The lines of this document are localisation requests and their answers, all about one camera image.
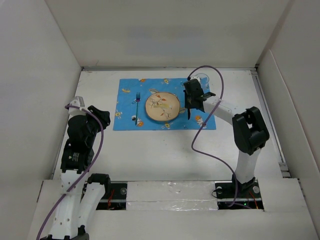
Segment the iridescent table knife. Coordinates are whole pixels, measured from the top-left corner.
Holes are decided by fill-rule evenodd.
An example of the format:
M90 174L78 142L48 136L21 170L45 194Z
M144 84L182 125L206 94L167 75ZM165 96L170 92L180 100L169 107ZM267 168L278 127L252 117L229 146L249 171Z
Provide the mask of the iridescent table knife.
M191 109L188 107L187 108L187 119L190 120L191 118Z

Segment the clear plastic cup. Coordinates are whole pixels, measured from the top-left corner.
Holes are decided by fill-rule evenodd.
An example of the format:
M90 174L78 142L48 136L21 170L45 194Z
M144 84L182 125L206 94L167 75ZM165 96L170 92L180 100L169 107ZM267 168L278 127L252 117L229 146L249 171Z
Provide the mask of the clear plastic cup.
M210 78L207 74L205 73L197 73L195 75L196 77L199 78L200 80L200 84L201 84L201 88L203 89L204 92L208 92L210 90Z

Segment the blue space-print cloth placemat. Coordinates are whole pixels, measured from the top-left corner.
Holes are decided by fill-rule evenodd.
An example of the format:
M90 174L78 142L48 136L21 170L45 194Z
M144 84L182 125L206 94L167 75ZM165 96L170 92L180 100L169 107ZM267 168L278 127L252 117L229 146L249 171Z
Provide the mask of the blue space-print cloth placemat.
M198 130L208 117L207 113L192 109L190 120L185 108L184 82L186 78L123 78L119 80L115 107L114 131L162 131L162 130ZM136 120L136 94L140 92L138 120ZM147 98L155 93L168 92L176 95L180 101L177 118L170 121L154 121L146 114Z

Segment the round bird-painted plate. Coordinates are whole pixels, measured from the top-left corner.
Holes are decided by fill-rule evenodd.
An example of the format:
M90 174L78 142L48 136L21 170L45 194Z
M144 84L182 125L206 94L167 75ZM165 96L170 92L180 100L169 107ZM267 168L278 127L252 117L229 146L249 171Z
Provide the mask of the round bird-painted plate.
M180 100L170 92L154 93L145 101L146 115L157 122L174 120L180 114L180 108Z

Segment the iridescent fork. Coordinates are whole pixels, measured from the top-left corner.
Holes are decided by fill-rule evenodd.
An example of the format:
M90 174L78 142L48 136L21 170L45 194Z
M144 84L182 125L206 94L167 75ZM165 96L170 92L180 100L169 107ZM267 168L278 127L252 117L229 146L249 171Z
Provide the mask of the iridescent fork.
M138 92L136 94L136 99L135 99L135 101L136 101L135 125L138 124L138 111L139 111L139 102L140 102L140 100L141 100L141 94L140 94L140 92Z

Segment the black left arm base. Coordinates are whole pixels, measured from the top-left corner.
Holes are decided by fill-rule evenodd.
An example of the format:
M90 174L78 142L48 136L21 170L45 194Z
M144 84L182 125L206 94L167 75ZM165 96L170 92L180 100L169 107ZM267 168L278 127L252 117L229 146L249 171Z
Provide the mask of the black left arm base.
M112 181L110 192L106 192L99 201L96 210L126 210L128 183L124 181Z

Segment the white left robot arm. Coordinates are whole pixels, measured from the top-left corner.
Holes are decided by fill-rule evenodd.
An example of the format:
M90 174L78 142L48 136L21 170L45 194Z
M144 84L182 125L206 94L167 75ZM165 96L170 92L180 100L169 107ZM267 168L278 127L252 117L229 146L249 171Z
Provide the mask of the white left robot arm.
M87 240L86 232L100 200L111 194L108 174L90 173L99 157L109 111L68 104L68 139L61 158L61 195L50 209L36 235L38 240Z

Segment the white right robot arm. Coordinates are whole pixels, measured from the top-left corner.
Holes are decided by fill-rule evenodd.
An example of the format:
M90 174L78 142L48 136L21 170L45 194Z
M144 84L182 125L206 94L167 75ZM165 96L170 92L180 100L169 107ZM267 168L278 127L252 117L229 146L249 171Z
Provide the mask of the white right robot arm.
M191 118L191 109L195 109L207 113L208 117L214 115L232 126L238 159L232 174L231 191L235 196L243 197L255 181L258 156L270 138L260 109L255 106L239 107L210 91L205 93L196 78L184 82L183 86L188 119Z

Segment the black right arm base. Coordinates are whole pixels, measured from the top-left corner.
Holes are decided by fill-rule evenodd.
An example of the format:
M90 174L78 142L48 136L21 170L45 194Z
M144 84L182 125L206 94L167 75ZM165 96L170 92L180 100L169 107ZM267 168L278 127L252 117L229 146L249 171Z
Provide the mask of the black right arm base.
M218 210L264 210L261 190L257 180L246 189L238 190L231 180L215 181L211 195L216 199Z

